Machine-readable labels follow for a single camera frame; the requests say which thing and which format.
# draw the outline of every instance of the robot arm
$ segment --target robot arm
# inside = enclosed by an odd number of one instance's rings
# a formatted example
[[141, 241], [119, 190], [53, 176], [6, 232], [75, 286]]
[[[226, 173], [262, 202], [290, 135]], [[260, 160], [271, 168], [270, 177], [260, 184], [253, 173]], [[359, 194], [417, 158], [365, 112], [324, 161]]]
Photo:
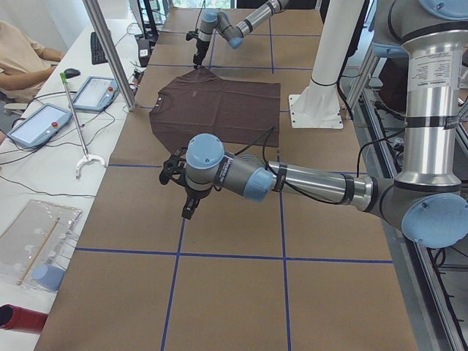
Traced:
[[193, 56], [194, 68], [202, 65], [210, 47], [211, 36], [216, 29], [233, 49], [241, 46], [244, 37], [271, 16], [284, 10], [289, 0], [268, 0], [253, 13], [233, 26], [223, 11], [206, 9], [203, 11], [200, 27], [189, 31], [186, 40], [197, 40], [197, 53]]
[[[200, 28], [206, 23], [212, 23], [211, 32], [221, 28], [218, 15], [206, 19]], [[236, 28], [229, 31], [241, 32], [242, 26]], [[409, 54], [404, 166], [395, 179], [353, 178], [275, 162], [264, 169], [225, 153], [216, 137], [198, 135], [186, 159], [173, 155], [160, 176], [163, 184], [173, 180], [186, 189], [183, 216], [189, 219], [214, 187], [255, 201], [269, 190], [288, 191], [331, 205], [354, 205], [427, 247], [462, 239], [468, 233], [468, 205], [459, 196], [461, 182], [452, 167], [468, 2], [380, 0], [375, 31], [374, 43], [401, 45]]]

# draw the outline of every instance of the computer keyboard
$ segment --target computer keyboard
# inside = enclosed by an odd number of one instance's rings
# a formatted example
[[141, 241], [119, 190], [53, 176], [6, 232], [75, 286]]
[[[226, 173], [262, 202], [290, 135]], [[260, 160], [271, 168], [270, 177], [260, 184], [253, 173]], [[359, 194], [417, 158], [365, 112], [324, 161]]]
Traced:
[[107, 62], [105, 58], [104, 49], [97, 37], [95, 31], [91, 33], [91, 63], [92, 64], [104, 64]]

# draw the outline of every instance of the table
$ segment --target table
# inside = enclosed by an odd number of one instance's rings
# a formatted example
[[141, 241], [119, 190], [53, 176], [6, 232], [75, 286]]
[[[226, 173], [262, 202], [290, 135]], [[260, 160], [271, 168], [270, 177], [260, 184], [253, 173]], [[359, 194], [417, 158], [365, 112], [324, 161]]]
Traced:
[[[129, 78], [135, 68], [134, 64], [137, 63], [137, 44], [133, 35], [129, 34], [135, 31], [137, 27], [129, 27], [131, 23], [131, 19], [107, 21], [114, 42], [118, 43], [116, 48], [125, 73]], [[77, 91], [90, 75], [112, 77], [112, 72], [108, 64], [96, 66], [91, 64], [89, 37], [92, 31], [92, 27], [88, 26], [77, 38], [76, 42], [56, 68], [56, 71], [50, 76], [47, 82], [45, 82], [39, 95], [63, 91], [64, 87], [60, 80], [59, 73], [70, 67], [81, 71], [80, 76], [68, 80], [70, 90], [72, 91]], [[68, 106], [67, 98], [63, 94], [44, 97], [41, 101], [49, 102], [63, 108], [67, 108]], [[39, 108], [40, 105], [39, 102], [31, 103], [23, 116], [29, 116]], [[127, 117], [128, 110], [121, 95], [117, 96], [113, 104], [107, 109], [107, 112], [109, 114], [101, 113], [93, 121], [90, 120], [95, 116], [94, 114], [78, 113], [80, 122], [86, 124], [83, 128], [83, 135], [86, 141], [90, 141], [98, 129], [105, 127], [115, 119], [112, 124], [99, 132], [89, 146], [91, 153], [103, 156], [106, 162], [109, 160], [109, 156], [115, 147]], [[79, 144], [78, 134], [74, 129], [75, 125], [71, 122], [68, 126], [64, 127], [57, 136], [60, 137], [68, 132], [70, 133], [63, 139], [55, 143], [52, 142], [51, 144], [65, 142]], [[6, 140], [0, 147], [0, 153], [14, 149], [14, 145]], [[21, 152], [0, 154], [0, 163], [8, 162], [23, 155], [24, 154]], [[49, 193], [95, 195], [102, 177], [105, 174], [105, 169], [99, 163], [86, 165], [82, 168], [81, 178], [79, 180], [75, 179], [76, 164], [82, 156], [83, 152], [80, 146], [63, 145], [57, 148], [44, 147], [24, 160], [9, 165], [2, 165], [0, 175], [13, 181], [21, 182], [33, 189]], [[3, 179], [0, 179], [0, 188], [0, 233], [7, 229], [9, 224], [16, 218], [30, 199], [35, 199], [80, 209], [83, 213], [75, 227], [75, 232], [79, 234], [94, 201], [93, 198], [51, 197], [34, 194], [19, 185], [7, 183]], [[1, 305], [11, 303], [41, 312], [49, 312], [55, 297], [55, 293], [27, 290], [22, 287], [0, 283]], [[0, 349], [29, 351], [34, 349], [38, 338], [39, 336], [34, 334], [0, 331]]]
[[[237, 23], [251, 11], [227, 12]], [[377, 218], [221, 191], [185, 221], [183, 189], [158, 184], [169, 154], [148, 113], [156, 92], [192, 69], [185, 33], [197, 14], [167, 17], [35, 350], [416, 350]], [[352, 173], [352, 122], [290, 126], [287, 95], [309, 82], [321, 29], [318, 12], [286, 11], [236, 51], [215, 35], [207, 66], [224, 79], [281, 82], [280, 148], [269, 159]]]

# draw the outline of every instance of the white hook tool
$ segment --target white hook tool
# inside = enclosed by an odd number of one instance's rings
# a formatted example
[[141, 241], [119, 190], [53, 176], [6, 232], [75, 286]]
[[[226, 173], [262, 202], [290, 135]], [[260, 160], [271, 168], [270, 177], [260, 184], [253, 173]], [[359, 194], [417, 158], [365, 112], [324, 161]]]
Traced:
[[83, 134], [81, 133], [80, 121], [78, 120], [75, 107], [73, 106], [72, 96], [70, 94], [70, 90], [68, 89], [67, 77], [65, 76], [65, 73], [61, 72], [60, 78], [61, 82], [64, 84], [65, 91], [67, 93], [68, 103], [70, 105], [70, 109], [72, 110], [73, 120], [75, 121], [76, 130], [78, 131], [78, 137], [80, 137], [81, 147], [83, 148], [83, 153], [85, 154], [85, 156], [83, 156], [83, 158], [76, 164], [76, 179], [80, 179], [82, 166], [88, 163], [92, 163], [94, 161], [99, 161], [101, 165], [105, 167], [105, 160], [101, 156], [89, 153], [88, 146], [86, 146]]

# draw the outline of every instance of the red cylinder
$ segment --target red cylinder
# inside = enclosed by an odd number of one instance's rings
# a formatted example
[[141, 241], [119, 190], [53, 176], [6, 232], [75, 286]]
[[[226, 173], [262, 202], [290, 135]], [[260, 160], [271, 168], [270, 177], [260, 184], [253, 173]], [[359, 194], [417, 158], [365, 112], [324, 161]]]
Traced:
[[0, 328], [41, 334], [48, 314], [13, 305], [0, 307]]

